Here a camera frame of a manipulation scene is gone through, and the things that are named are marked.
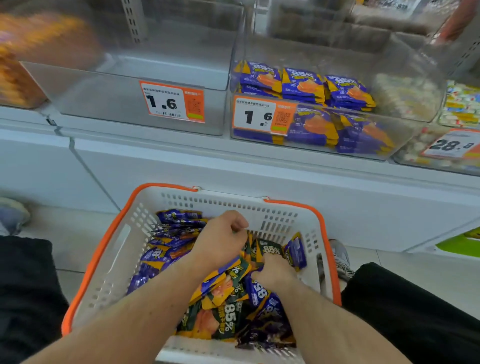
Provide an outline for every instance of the basket rim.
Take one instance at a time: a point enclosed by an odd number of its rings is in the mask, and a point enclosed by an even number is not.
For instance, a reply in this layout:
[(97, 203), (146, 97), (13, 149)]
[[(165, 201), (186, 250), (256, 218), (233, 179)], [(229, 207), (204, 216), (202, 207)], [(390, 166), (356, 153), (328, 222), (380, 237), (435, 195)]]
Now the basket rim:
[[(107, 248), (108, 243), (110, 242), (113, 234), (117, 230), (118, 226), (120, 225), (121, 221), (127, 214), (127, 212), (130, 210), (130, 207), (132, 206), (133, 202), (135, 201), (135, 198), (137, 195), (140, 193), (140, 191), (144, 190), (145, 188), (148, 187), (166, 187), (166, 188), (175, 188), (178, 190), (183, 190), (183, 191), (189, 191), (189, 192), (198, 192), (198, 188), (190, 188), (190, 187), (185, 187), (185, 186), (180, 186), (178, 184), (170, 184), (170, 183), (144, 183), (135, 188), (135, 190), (132, 192), (130, 195), (127, 203), (125, 204), (125, 207), (120, 211), (120, 213), (115, 217), (115, 219), (112, 221), (110, 226), (108, 227), (107, 231), (105, 232), (105, 235), (103, 236), (102, 240), (100, 240), (100, 243), (98, 244), (97, 248), (95, 249), (95, 252), (92, 255), (92, 260), (88, 263), (84, 277), (82, 279), (82, 283), (80, 285), (80, 288), (75, 295), (74, 299), (72, 300), (72, 303), (70, 304), (64, 318), (62, 321), (61, 325), (61, 333), (62, 336), (68, 335), (72, 331), (72, 322), (73, 318), (77, 312), (78, 306), (80, 305), (80, 302), (82, 301), (86, 290), (88, 288), (88, 285), (90, 284), (90, 281), (92, 280), (92, 277), (96, 271), (96, 268), (98, 266), (98, 263), (100, 262), (100, 259), (102, 258), (102, 255)], [(318, 219), (318, 222), (320, 224), (320, 231), (322, 234), (322, 240), (324, 242), (324, 248), (326, 252), (326, 257), (327, 257), (327, 262), (328, 262), (328, 269), (330, 271), (330, 278), (331, 278), (331, 283), (332, 283), (332, 293), (333, 293), (333, 302), (339, 306), (341, 306), (341, 295), (340, 295), (340, 283), (338, 280), (338, 275), (336, 271), (336, 264), (335, 264), (335, 258), (332, 252), (332, 248), (330, 246), (330, 243), (328, 242), (328, 237), (326, 234), (326, 226), (325, 226), (325, 220), (322, 216), (322, 214), (315, 209), (312, 206), (305, 205), (305, 204), (300, 204), (297, 202), (292, 202), (292, 201), (283, 201), (283, 200), (270, 200), (269, 198), (263, 199), (264, 202), (266, 203), (271, 203), (271, 204), (279, 204), (279, 205), (290, 205), (290, 206), (295, 206), (295, 207), (300, 207), (304, 208), (307, 210), (310, 210), (315, 214), (315, 216)]]

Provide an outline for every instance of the sneaker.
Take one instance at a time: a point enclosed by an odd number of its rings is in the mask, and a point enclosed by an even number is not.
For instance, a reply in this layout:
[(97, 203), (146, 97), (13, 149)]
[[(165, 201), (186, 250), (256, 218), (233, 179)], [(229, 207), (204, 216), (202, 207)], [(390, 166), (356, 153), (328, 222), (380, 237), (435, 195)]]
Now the sneaker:
[(17, 235), (30, 221), (30, 213), (18, 201), (0, 197), (0, 236)]
[[(338, 278), (348, 282), (350, 278), (353, 277), (355, 272), (350, 268), (350, 259), (348, 258), (347, 249), (345, 246), (339, 242), (337, 239), (329, 239), (330, 246), (332, 247), (333, 256), (336, 263), (336, 271), (338, 273)], [(322, 256), (317, 256), (317, 267), (318, 267), (318, 277), (320, 283), (325, 279), (324, 264), (322, 261)]]

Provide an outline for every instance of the white plastic basket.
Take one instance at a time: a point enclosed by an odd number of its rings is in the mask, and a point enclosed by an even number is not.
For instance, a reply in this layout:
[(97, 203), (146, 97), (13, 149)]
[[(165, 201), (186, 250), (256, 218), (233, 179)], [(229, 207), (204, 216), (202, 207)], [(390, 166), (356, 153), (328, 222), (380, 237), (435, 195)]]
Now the white plastic basket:
[[(253, 198), (205, 191), (199, 187), (149, 183), (135, 189), (97, 247), (80, 289), (65, 315), (63, 335), (125, 296), (146, 243), (150, 240), (150, 232), (159, 223), (155, 212), (169, 208), (200, 210), (206, 217), (215, 217), (226, 210), (235, 209), (248, 220), (250, 230), (282, 245), (300, 231), (305, 244), (307, 267), (299, 273), (299, 278), (320, 291), (317, 255), (321, 254), (327, 282), (326, 290), (321, 293), (336, 304), (341, 304), (340, 286), (324, 219), (313, 207), (267, 197)], [(295, 349), (264, 352), (242, 350), (236, 349), (233, 343), (180, 336), (170, 337), (157, 356), (159, 361), (191, 364), (277, 363), (279, 359), (287, 363), (303, 362)]]

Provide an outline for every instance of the hand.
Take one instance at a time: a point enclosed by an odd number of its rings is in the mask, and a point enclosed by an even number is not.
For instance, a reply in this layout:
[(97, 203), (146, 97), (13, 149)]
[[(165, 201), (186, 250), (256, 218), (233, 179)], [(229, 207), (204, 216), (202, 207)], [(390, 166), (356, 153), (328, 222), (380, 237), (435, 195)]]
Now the hand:
[(235, 210), (209, 220), (188, 254), (210, 273), (240, 254), (247, 241), (248, 221)]
[(292, 279), (297, 280), (295, 269), (281, 255), (265, 253), (264, 262), (262, 271), (252, 273), (252, 278), (264, 288), (278, 293), (283, 287), (287, 287)]

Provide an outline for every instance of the floor tile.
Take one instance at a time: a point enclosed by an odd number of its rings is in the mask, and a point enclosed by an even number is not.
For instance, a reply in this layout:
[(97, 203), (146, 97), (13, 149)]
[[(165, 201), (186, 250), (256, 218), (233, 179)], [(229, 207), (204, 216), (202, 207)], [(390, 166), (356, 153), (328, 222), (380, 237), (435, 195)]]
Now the floor tile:
[(348, 257), (350, 259), (350, 268), (357, 270), (362, 264), (374, 262), (380, 264), (377, 251), (374, 249), (357, 248), (347, 246)]
[(70, 272), (68, 270), (57, 270), (57, 275), (59, 277), (60, 287), (65, 298), (69, 303), (72, 303), (73, 298), (80, 288), (84, 274), (79, 272)]
[(480, 319), (480, 262), (378, 251), (382, 266)]
[(47, 239), (57, 269), (85, 272), (115, 214), (60, 207), (29, 207), (32, 221), (20, 236)]

